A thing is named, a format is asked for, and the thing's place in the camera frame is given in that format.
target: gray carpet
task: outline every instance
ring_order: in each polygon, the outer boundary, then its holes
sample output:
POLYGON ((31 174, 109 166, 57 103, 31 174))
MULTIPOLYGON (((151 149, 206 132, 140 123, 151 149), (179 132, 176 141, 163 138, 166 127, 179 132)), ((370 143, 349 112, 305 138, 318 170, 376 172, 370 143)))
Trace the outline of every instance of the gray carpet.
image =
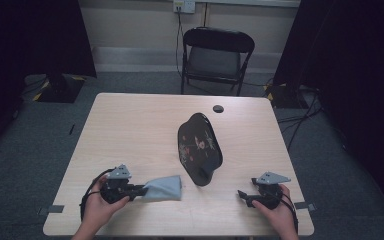
MULTIPOLYGON (((41 77, 30 76, 26 82, 41 77)), ((245 82, 250 84, 243 86, 241 96, 262 97, 263 88, 251 84, 263 85, 271 77, 248 74, 245 82)), ((236 93, 227 85, 193 84, 186 86, 185 94, 236 93)), ((24 95, 18 118, 0 137, 0 239, 53 239, 43 234, 46 217, 37 212, 52 205, 98 93, 179 94, 180 80, 175 72, 99 73, 97 79, 86 81, 73 104, 34 102, 36 92, 24 95)), ((306 112, 274 111, 279 120, 306 112)), ((293 123, 280 124, 286 144, 294 131, 287 127, 293 123)), ((290 156, 304 197, 317 207, 311 212, 315 233, 306 239, 384 239, 384 196, 364 168, 343 150, 338 130, 323 112, 302 123, 290 156)))

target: baseboard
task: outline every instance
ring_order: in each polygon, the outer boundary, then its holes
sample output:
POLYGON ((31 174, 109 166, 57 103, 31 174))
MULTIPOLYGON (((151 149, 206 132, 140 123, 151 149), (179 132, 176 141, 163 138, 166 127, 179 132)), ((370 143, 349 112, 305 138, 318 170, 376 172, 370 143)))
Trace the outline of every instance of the baseboard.
MULTIPOLYGON (((182 52, 167 49, 93 47, 97 72, 172 72, 181 69, 182 52)), ((281 53, 253 53, 248 73, 275 73, 281 53)))

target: gray cloth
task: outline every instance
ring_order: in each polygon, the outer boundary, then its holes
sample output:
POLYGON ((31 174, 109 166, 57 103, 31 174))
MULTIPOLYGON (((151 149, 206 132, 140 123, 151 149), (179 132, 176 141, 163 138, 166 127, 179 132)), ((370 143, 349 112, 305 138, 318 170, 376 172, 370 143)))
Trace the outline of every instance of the gray cloth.
POLYGON ((181 199, 182 184, 180 176, 157 178, 147 182, 144 188, 148 188, 142 199, 147 201, 167 201, 181 199))

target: wall outlet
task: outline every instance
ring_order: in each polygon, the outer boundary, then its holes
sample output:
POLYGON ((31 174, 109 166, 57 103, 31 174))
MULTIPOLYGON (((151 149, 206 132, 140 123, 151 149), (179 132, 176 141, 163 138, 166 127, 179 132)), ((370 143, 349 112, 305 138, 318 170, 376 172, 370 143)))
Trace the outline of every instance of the wall outlet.
POLYGON ((173 12, 195 13, 195 1, 173 0, 173 12))

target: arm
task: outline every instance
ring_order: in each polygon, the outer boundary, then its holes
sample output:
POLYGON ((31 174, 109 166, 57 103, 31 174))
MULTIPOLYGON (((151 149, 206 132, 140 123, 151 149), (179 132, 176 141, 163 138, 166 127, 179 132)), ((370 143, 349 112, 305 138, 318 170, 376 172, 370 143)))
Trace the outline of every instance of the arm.
POLYGON ((93 239, 99 229, 111 219, 112 215, 129 202, 129 197, 127 196, 113 204, 107 203, 99 194, 99 190, 106 179, 105 175, 102 176, 93 186, 92 192, 97 193, 91 194, 87 199, 83 221, 72 240, 93 239))
MULTIPOLYGON (((289 195, 289 189, 282 184, 279 184, 286 196, 289 195)), ((293 204, 285 196, 282 199, 290 204, 293 204)), ((295 231, 294 220, 291 211, 284 203, 279 203, 275 209, 270 210, 260 202, 254 200, 252 205, 257 208, 264 216, 267 217, 274 230, 279 234, 282 240, 297 240, 298 234, 295 231)))

